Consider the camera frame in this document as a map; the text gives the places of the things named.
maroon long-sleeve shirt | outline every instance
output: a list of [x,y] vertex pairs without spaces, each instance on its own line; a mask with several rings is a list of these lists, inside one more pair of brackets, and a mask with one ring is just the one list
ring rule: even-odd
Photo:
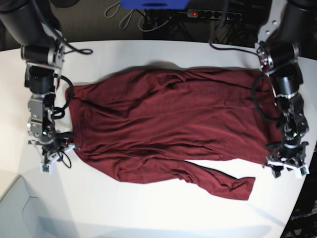
[[[247,200],[255,178],[236,179],[185,160],[265,161],[265,145],[279,141],[280,133],[259,116],[251,100],[258,75],[148,69],[75,86],[69,106],[74,143],[81,147],[75,152],[118,181],[178,178],[216,196]],[[267,114],[277,115],[268,80],[257,98]]]

shirt sleeve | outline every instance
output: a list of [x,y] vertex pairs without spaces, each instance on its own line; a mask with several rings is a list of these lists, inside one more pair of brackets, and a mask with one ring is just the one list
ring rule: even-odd
[[151,183],[182,179],[197,184],[212,195],[236,200],[248,200],[255,181],[255,178],[237,179],[187,161],[116,157],[85,162],[118,181]]

blue object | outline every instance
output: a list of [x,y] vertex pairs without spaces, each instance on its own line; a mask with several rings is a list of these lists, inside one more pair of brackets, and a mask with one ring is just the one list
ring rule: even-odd
[[126,9],[184,9],[189,0],[121,0]]

